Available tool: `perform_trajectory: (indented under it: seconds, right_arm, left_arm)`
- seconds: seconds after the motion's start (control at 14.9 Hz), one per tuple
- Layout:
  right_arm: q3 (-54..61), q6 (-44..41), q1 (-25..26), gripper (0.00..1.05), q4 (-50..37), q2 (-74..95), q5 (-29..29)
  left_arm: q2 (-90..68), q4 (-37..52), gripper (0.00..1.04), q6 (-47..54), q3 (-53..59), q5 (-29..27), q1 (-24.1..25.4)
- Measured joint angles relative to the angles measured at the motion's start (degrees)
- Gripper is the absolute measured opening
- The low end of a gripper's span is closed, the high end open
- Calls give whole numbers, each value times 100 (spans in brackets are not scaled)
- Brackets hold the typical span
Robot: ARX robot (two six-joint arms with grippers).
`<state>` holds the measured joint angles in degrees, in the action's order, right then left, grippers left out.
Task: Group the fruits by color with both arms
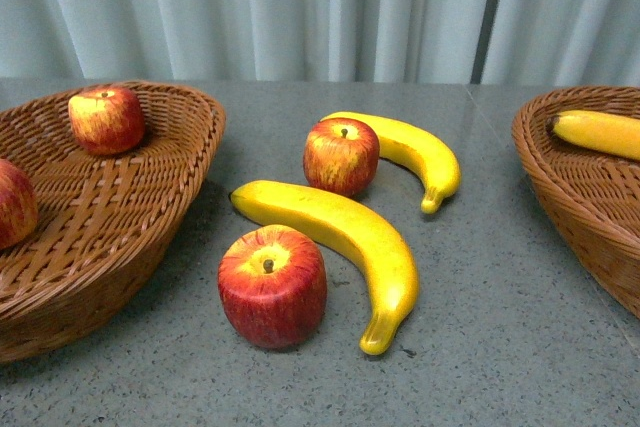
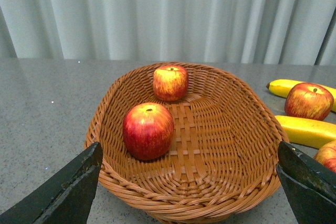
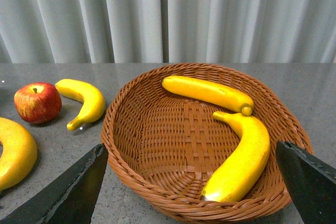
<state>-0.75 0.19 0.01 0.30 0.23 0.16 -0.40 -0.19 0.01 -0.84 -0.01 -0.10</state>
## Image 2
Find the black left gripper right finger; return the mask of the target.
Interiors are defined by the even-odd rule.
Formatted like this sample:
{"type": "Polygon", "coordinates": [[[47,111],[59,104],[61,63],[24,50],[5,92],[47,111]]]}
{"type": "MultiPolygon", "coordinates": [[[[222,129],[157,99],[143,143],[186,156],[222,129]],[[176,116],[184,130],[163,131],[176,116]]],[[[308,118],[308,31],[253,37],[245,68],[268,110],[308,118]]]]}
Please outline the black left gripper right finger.
{"type": "Polygon", "coordinates": [[[335,223],[335,172],[291,144],[278,147],[276,171],[298,223],[335,223]]]}

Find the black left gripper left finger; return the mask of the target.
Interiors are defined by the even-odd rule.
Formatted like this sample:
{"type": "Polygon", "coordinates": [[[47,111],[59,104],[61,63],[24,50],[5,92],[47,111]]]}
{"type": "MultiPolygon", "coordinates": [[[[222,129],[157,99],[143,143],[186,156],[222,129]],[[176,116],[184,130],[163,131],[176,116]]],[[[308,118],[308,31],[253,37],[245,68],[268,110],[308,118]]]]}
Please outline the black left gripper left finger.
{"type": "Polygon", "coordinates": [[[102,157],[101,144],[91,144],[2,213],[1,223],[86,223],[96,195],[102,157]]]}

